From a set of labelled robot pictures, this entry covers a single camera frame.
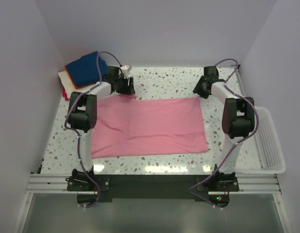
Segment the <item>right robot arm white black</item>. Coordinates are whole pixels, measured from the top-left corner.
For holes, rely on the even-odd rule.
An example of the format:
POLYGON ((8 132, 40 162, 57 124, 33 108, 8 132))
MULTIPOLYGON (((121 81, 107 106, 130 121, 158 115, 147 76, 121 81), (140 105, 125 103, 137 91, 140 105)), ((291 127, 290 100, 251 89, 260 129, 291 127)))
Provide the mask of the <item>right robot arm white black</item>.
POLYGON ((215 165, 211 175, 196 184, 196 187, 204 186, 221 191, 236 182, 235 167, 241 146, 257 131, 254 100, 232 91, 227 86, 227 81, 219 78, 216 66, 203 69, 203 75, 193 93, 204 99, 214 96, 224 105, 221 127, 225 138, 220 163, 215 165))

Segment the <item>pink t shirt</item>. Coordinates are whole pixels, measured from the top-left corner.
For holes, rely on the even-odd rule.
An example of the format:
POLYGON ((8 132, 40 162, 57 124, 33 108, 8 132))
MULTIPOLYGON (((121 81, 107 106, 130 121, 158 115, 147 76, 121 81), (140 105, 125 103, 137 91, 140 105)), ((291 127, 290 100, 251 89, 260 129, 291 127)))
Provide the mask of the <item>pink t shirt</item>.
POLYGON ((198 97, 137 100, 115 95, 98 102, 97 114, 93 159, 208 151, 198 97))

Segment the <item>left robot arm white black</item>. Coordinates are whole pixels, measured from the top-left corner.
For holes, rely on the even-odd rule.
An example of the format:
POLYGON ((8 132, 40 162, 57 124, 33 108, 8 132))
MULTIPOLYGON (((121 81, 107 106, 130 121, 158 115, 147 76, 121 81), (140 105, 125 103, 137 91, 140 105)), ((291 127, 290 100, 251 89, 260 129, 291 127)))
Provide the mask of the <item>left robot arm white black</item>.
POLYGON ((91 142, 93 129, 98 118, 98 101, 112 94, 135 94, 131 66, 109 66, 102 79, 84 92, 74 91, 70 96, 64 127, 77 134, 78 168, 72 172, 70 185, 78 185, 83 190, 99 190, 95 181, 91 142))

